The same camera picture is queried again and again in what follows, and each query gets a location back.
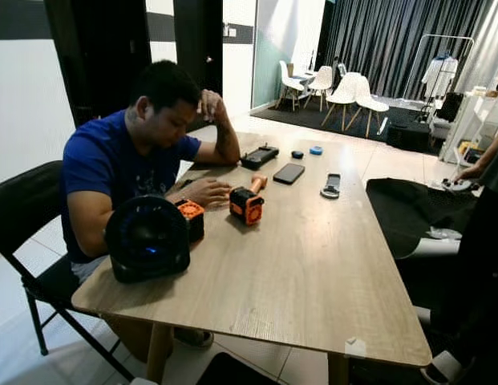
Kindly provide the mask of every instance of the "man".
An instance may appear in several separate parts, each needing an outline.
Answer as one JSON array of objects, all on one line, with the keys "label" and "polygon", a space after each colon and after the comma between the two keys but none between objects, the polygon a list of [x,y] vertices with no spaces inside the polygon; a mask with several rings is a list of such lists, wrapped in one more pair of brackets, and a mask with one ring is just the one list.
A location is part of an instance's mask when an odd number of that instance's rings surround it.
[{"label": "man", "polygon": [[498,136],[455,180],[480,179],[484,191],[457,255],[455,282],[439,309],[417,308],[420,321],[456,335],[453,347],[422,369],[430,383],[455,383],[498,335]]},{"label": "man", "polygon": [[[186,136],[186,127],[197,112],[217,126],[216,143]],[[168,190],[176,181],[181,160],[236,164],[239,159],[237,137],[218,94],[200,92],[175,63],[161,61],[145,68],[132,88],[128,108],[79,127],[64,149],[63,236],[79,281],[87,279],[105,258],[103,231],[120,204],[149,193],[164,195],[171,202],[185,197],[203,206],[227,201],[230,186],[214,179],[197,180],[177,194],[168,194]],[[105,319],[130,352],[146,362],[154,336],[152,324]],[[210,333],[174,332],[177,339],[195,347],[213,343]],[[169,328],[158,333],[162,340],[171,340]],[[163,375],[161,363],[172,349],[168,341],[162,346],[160,361],[148,363],[148,377],[157,382]]]}]

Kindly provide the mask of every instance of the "black rug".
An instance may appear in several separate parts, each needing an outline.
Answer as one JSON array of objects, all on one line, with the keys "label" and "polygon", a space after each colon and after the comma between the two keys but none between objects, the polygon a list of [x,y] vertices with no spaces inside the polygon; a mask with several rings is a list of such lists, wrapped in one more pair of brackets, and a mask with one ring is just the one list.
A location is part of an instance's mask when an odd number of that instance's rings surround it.
[{"label": "black rug", "polygon": [[197,385],[277,385],[275,381],[246,366],[227,353],[219,353],[211,360]]},{"label": "black rug", "polygon": [[[355,118],[355,121],[352,123],[348,130],[342,132],[342,117],[343,117],[343,107],[338,105],[330,114],[329,119],[326,122],[326,125],[322,127],[322,121],[325,119],[328,108],[323,105],[323,111],[320,112],[320,101],[319,98],[312,98],[307,105],[307,108],[303,108],[305,100],[301,101],[300,109],[295,108],[295,111],[292,110],[291,102],[289,100],[285,100],[284,103],[279,106],[279,109],[276,110],[274,107],[268,108],[266,110],[255,112],[251,114],[252,116],[256,116],[257,118],[275,120],[277,122],[294,124],[296,126],[303,126],[308,128],[316,128],[317,130],[327,131],[327,132],[336,132],[338,134],[349,135],[349,136],[357,136],[358,138],[364,138],[366,135],[366,124],[368,122],[368,112],[366,109],[361,110],[358,116]],[[350,122],[351,116],[355,114],[358,110],[358,107],[353,104],[351,106],[346,107],[345,114],[345,127]],[[390,107],[389,111],[380,113],[380,121],[381,123],[384,121],[384,118],[387,117],[386,127],[383,129],[383,132],[380,135],[377,135],[380,127],[377,125],[376,119],[374,119],[374,115],[372,114],[371,123],[370,123],[370,135],[368,139],[377,140],[379,142],[386,142],[387,138],[387,129],[390,125],[390,122],[396,121],[404,121],[410,120],[413,121],[418,116],[419,111],[408,110],[406,108],[398,108],[398,107]],[[428,153],[436,153],[439,150],[433,149],[434,151],[427,151]]]}]

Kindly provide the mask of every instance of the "black folding chair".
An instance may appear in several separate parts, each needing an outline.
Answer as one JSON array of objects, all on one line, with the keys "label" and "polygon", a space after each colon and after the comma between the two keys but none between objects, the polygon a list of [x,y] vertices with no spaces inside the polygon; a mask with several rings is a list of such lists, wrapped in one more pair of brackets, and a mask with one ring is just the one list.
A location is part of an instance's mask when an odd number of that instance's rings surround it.
[{"label": "black folding chair", "polygon": [[[14,252],[24,242],[60,214],[61,169],[62,162],[54,161],[0,184],[0,254],[21,274],[42,355],[47,355],[43,327],[56,314],[59,314],[121,375],[128,381],[132,381],[134,376],[112,355],[119,341],[107,351],[68,312],[72,310],[97,317],[96,314],[85,313],[72,306],[71,296],[78,289],[79,282],[71,272],[71,263],[68,259],[60,258],[54,265],[35,277],[14,256]],[[38,316],[36,300],[46,302],[55,309],[55,312],[43,323],[40,322]]]}]

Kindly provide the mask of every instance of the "smartphone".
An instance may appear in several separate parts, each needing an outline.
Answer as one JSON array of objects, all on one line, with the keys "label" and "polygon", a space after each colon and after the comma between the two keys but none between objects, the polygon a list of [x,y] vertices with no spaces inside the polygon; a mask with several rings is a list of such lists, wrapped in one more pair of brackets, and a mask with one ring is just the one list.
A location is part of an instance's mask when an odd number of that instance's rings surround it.
[{"label": "smartphone", "polygon": [[284,184],[292,184],[306,168],[300,164],[288,163],[273,176],[273,180]]}]

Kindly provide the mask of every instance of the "wooden table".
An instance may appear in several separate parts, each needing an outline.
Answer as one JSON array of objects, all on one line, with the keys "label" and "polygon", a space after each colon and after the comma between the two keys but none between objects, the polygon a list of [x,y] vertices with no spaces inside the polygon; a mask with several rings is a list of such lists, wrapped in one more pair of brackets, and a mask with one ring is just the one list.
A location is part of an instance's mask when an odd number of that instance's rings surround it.
[{"label": "wooden table", "polygon": [[[325,351],[330,383],[347,383],[350,356],[426,366],[430,349],[350,149],[253,134],[239,139],[242,152],[265,142],[280,149],[260,170],[269,177],[261,222],[247,228],[226,207],[210,209],[186,274],[123,285],[107,259],[74,294],[74,306]],[[310,155],[313,145],[323,155]],[[292,150],[303,151],[304,159],[293,160]],[[273,182],[289,162],[306,171],[291,186]],[[319,194],[328,172],[341,174],[336,201]],[[252,174],[197,167],[184,179],[216,176],[249,186]]]}]

